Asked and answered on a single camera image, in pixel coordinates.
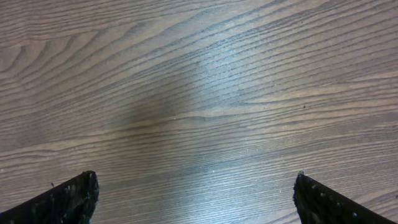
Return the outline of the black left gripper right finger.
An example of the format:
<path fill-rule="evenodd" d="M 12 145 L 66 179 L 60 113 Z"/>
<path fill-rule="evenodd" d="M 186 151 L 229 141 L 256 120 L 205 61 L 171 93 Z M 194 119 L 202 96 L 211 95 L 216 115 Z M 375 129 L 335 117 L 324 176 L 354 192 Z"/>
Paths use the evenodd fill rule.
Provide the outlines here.
<path fill-rule="evenodd" d="M 293 201 L 302 224 L 395 224 L 300 171 Z"/>

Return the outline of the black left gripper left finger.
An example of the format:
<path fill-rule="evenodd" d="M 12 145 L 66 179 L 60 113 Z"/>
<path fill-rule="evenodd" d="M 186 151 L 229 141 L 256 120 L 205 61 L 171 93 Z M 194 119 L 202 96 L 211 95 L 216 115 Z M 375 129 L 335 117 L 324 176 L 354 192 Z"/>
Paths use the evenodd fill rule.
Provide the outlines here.
<path fill-rule="evenodd" d="M 88 170 L 1 213 L 1 224 L 90 224 L 99 197 L 98 178 Z"/>

